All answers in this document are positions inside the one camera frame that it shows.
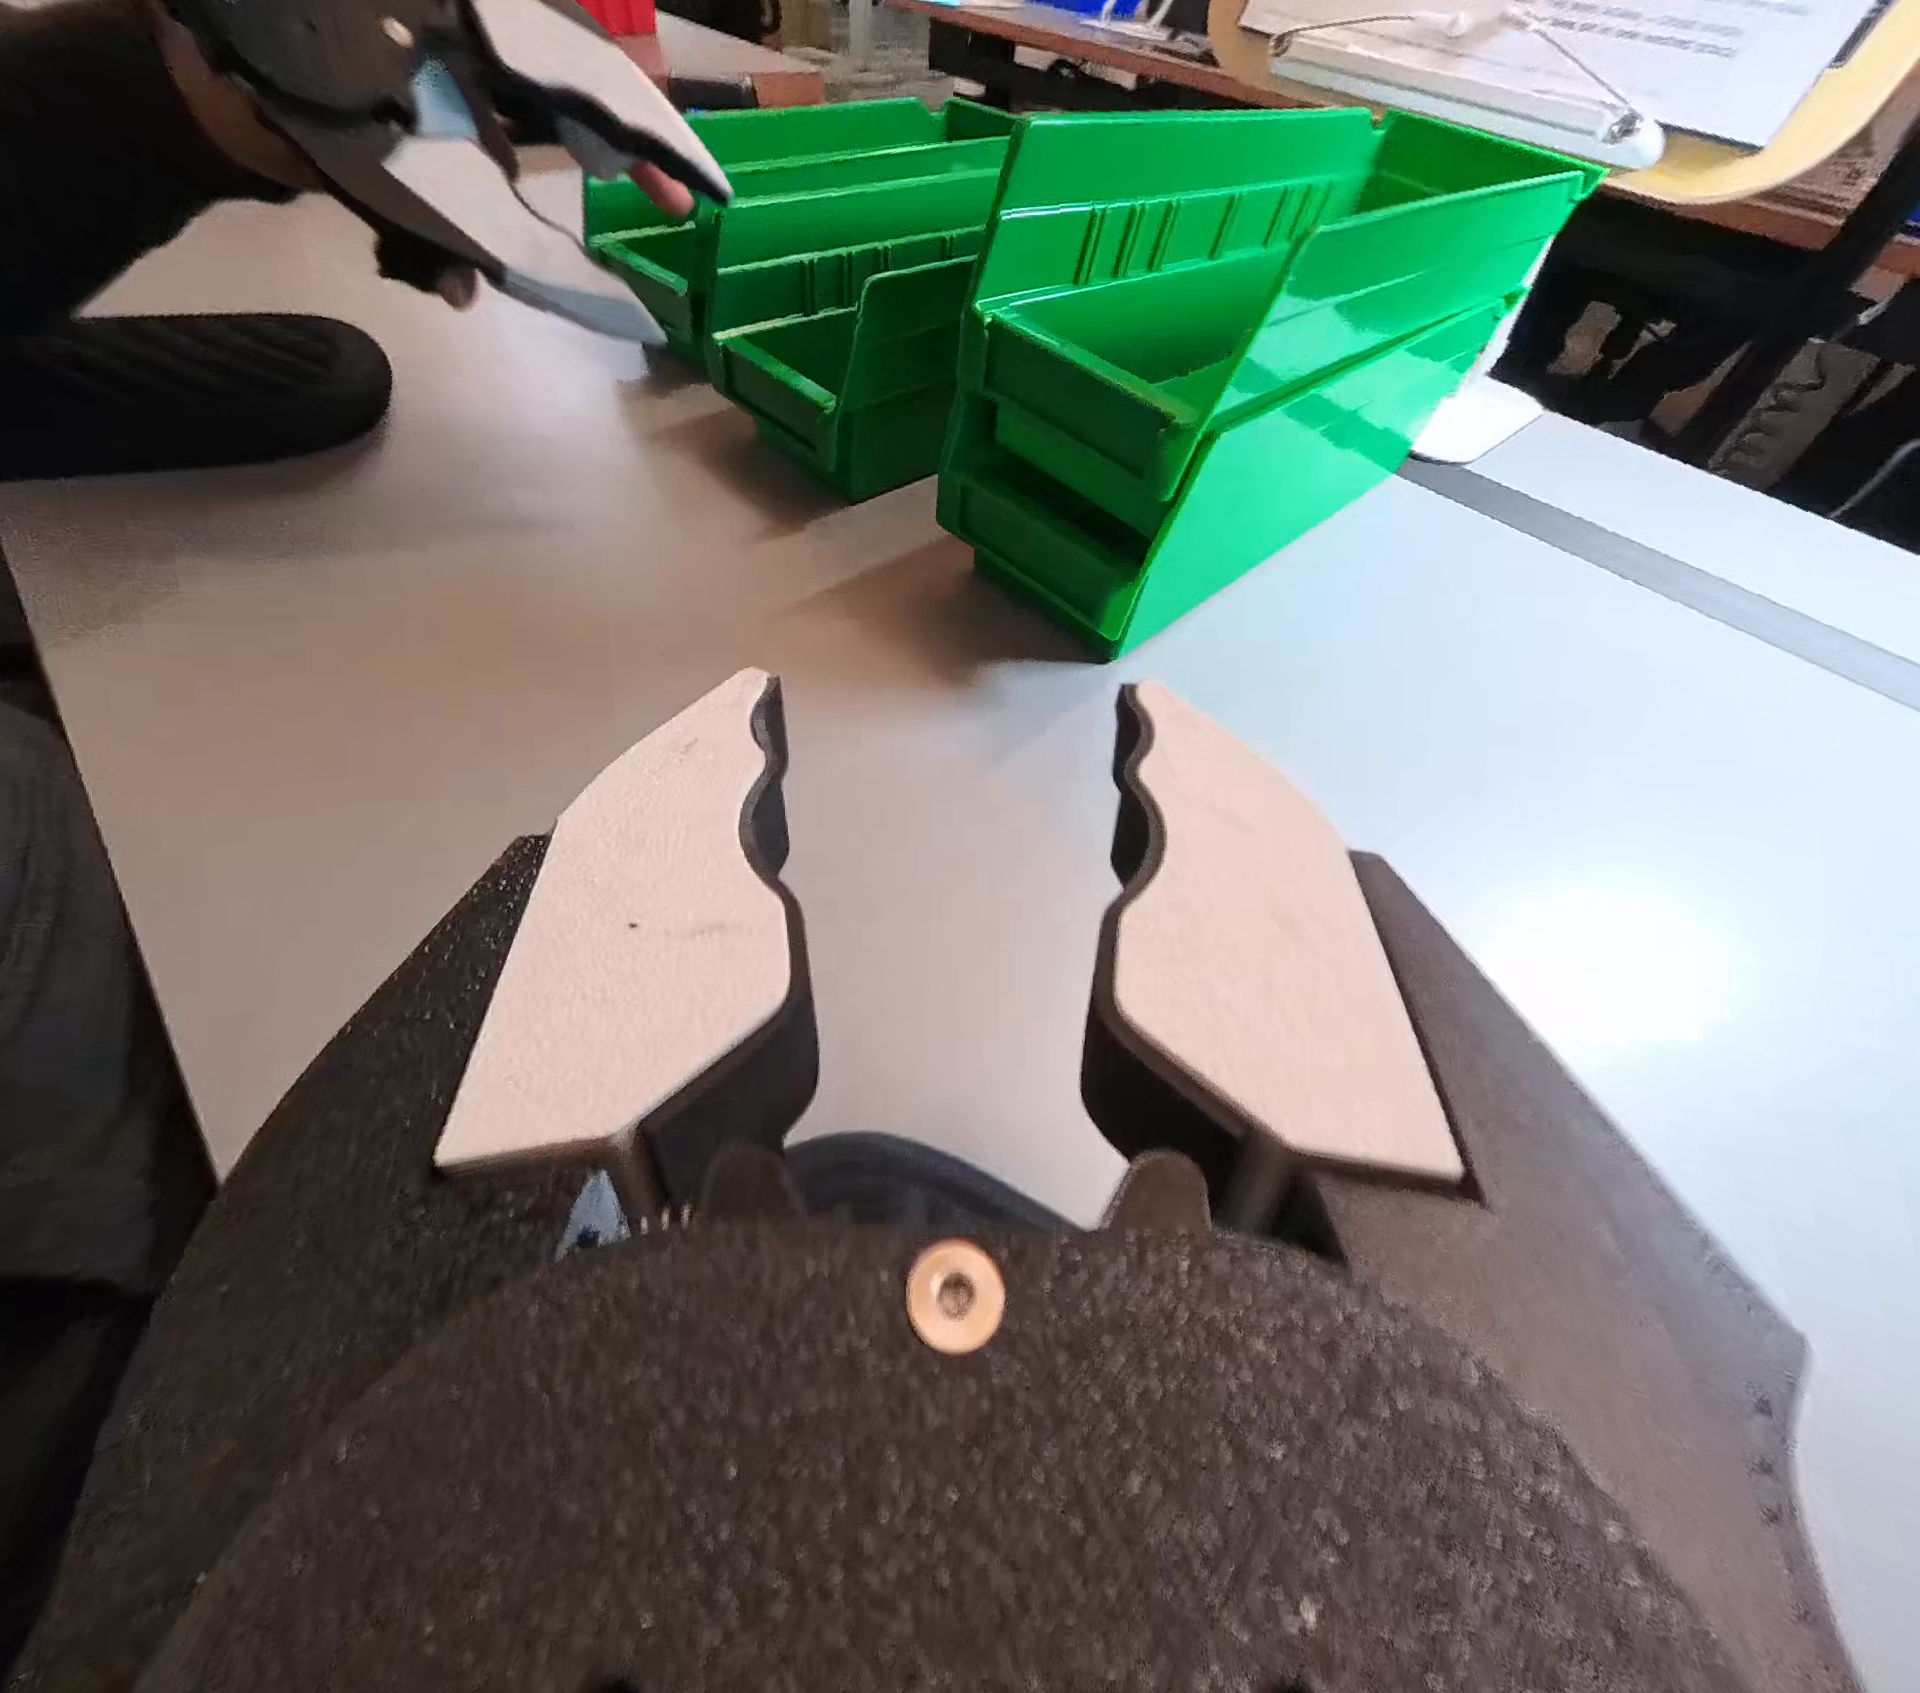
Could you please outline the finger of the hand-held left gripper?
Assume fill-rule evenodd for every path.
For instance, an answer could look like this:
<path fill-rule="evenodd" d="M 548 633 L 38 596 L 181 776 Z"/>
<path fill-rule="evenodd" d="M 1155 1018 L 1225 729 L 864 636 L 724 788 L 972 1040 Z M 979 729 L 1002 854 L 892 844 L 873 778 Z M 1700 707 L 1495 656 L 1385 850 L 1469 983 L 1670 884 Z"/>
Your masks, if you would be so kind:
<path fill-rule="evenodd" d="M 668 213 L 702 196 L 726 207 L 728 175 L 631 56 L 578 8 L 550 0 L 463 0 L 491 82 L 532 102 L 594 178 L 631 178 Z"/>
<path fill-rule="evenodd" d="M 406 138 L 384 171 L 424 203 L 429 223 L 475 248 L 471 265 L 501 295 L 597 337 L 663 344 L 657 318 L 636 292 L 578 237 L 544 218 L 475 141 Z"/>

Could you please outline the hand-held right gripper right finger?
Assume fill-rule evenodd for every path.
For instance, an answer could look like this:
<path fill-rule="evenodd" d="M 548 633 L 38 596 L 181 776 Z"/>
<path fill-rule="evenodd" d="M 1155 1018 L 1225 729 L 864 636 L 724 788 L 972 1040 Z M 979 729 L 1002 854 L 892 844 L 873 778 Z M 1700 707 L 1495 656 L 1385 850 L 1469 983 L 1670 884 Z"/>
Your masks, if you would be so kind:
<path fill-rule="evenodd" d="M 1190 1163 L 1218 1229 L 1301 1181 L 1454 1200 L 1472 1168 L 1334 825 L 1160 680 L 1116 694 L 1116 894 L 1080 1099 L 1127 1162 Z"/>

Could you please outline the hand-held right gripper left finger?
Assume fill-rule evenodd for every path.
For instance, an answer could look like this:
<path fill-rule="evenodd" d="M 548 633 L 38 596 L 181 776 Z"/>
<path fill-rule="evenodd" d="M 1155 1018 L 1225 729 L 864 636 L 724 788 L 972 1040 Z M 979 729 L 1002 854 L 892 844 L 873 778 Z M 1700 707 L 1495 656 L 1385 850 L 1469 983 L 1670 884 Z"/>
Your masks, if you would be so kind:
<path fill-rule="evenodd" d="M 731 1148 L 779 1153 L 820 1077 L 779 693 L 773 673 L 730 675 L 560 813 L 443 1118 L 442 1176 L 580 1162 L 641 1219 L 691 1205 Z"/>

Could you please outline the white desk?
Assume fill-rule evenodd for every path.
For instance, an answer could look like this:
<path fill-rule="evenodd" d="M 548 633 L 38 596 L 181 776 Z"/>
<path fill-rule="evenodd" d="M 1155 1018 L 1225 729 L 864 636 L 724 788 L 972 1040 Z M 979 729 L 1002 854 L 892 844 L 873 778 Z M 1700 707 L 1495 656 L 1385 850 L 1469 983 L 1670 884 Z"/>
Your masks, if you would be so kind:
<path fill-rule="evenodd" d="M 1798 1501 L 1915 1690 L 1915 558 L 1539 416 L 1116 675 L 1396 865 L 1805 1338 Z"/>

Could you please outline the person's left hand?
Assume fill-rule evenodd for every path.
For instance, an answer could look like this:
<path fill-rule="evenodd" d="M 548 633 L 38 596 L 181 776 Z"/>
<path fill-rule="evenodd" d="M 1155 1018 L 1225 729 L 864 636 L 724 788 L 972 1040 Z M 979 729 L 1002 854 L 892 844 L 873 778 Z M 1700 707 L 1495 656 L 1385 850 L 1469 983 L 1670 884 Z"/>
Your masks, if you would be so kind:
<path fill-rule="evenodd" d="M 183 106 L 207 141 L 247 175 L 278 188 L 325 191 L 311 163 L 262 120 L 252 92 L 224 75 L 200 40 L 180 26 L 160 0 L 137 2 L 154 29 L 160 58 Z M 630 175 L 668 217 L 684 218 L 693 210 L 691 191 L 657 167 L 640 160 L 631 164 Z M 436 275 L 434 289 L 453 311 L 468 311 L 478 275 L 468 266 L 445 266 Z"/>

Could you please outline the long wooden table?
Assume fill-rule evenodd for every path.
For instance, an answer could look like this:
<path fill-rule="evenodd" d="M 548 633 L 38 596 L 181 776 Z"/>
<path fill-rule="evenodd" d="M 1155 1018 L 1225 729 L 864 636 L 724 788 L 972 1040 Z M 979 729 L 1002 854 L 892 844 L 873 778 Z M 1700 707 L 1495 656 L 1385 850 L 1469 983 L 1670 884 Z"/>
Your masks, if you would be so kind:
<path fill-rule="evenodd" d="M 978 84 L 989 100 L 1014 111 L 1267 111 L 1352 102 L 1287 84 L 1248 88 L 1218 65 L 1173 56 L 1088 25 L 1067 12 L 1025 0 L 882 0 L 884 8 L 919 16 L 925 66 Z M 1682 204 L 1628 193 L 1612 178 L 1602 193 L 1677 218 L 1819 253 L 1851 230 L 1856 204 L 1837 223 L 1792 210 L 1774 199 Z M 1870 270 L 1915 282 L 1915 229 L 1901 229 L 1870 256 Z"/>

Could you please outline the person's leg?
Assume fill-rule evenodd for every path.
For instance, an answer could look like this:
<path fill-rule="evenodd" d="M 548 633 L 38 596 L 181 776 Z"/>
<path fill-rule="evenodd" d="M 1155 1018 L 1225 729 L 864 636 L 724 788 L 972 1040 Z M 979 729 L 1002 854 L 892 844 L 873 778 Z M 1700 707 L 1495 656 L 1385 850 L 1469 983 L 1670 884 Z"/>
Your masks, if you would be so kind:
<path fill-rule="evenodd" d="M 1 1665 L 211 1170 L 77 763 L 1 574 Z"/>

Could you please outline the white board stand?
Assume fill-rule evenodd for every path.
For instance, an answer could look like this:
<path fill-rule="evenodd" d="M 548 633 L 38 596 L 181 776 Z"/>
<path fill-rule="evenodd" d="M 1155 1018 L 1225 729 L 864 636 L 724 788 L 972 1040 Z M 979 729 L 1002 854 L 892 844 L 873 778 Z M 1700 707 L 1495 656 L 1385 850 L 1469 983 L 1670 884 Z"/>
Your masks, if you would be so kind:
<path fill-rule="evenodd" d="M 1439 400 L 1411 440 L 1408 459 L 1472 464 L 1543 414 L 1531 393 L 1492 376 L 1472 378 Z"/>

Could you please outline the white sheet holder bar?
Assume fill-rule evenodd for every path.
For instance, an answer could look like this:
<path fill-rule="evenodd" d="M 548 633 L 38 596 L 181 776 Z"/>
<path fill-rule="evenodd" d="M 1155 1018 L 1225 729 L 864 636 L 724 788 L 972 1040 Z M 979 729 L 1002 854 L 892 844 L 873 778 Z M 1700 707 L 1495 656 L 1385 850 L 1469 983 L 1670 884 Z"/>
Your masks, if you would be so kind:
<path fill-rule="evenodd" d="M 1267 40 L 1274 81 L 1353 97 L 1640 173 L 1667 150 L 1664 129 L 1539 20 L 1513 8 L 1402 11 L 1287 25 Z"/>

